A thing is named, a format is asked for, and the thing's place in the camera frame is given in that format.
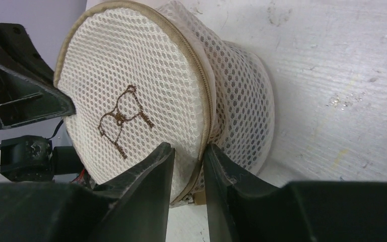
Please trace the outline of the white mesh laundry bag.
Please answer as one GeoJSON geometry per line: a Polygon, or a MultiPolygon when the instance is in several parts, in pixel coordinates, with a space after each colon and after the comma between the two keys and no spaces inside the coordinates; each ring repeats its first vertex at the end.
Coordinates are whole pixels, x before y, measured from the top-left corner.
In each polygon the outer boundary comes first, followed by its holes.
{"type": "Polygon", "coordinates": [[[90,8],[65,38],[53,82],[75,106],[63,120],[98,185],[166,142],[175,149],[170,203],[185,205],[205,188],[209,143],[252,174],[271,147],[275,105],[263,62],[177,1],[90,8]]]}

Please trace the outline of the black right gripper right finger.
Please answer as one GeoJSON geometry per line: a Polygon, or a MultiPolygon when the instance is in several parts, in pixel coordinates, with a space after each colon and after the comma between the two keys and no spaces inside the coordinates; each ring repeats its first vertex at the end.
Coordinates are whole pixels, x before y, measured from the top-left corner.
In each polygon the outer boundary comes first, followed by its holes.
{"type": "Polygon", "coordinates": [[[211,241],[387,241],[387,183],[273,186],[209,144],[204,175],[211,241]]]}

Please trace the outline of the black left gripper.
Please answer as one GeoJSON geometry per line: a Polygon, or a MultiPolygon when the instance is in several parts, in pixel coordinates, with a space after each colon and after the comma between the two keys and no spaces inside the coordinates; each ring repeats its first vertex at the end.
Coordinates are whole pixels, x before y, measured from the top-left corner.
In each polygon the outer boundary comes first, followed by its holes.
{"type": "MultiPolygon", "coordinates": [[[[53,74],[22,25],[0,23],[0,130],[76,113],[53,74]]],[[[74,147],[53,147],[40,136],[2,140],[0,152],[0,174],[16,183],[50,182],[84,169],[74,147]]]]}

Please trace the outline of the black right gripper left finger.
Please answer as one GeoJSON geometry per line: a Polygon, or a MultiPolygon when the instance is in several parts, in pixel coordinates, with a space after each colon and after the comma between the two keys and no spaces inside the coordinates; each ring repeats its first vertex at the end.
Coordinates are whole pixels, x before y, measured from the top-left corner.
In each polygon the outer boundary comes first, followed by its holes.
{"type": "Polygon", "coordinates": [[[0,183],[0,241],[165,241],[174,160],[164,142],[93,190],[0,183]]]}

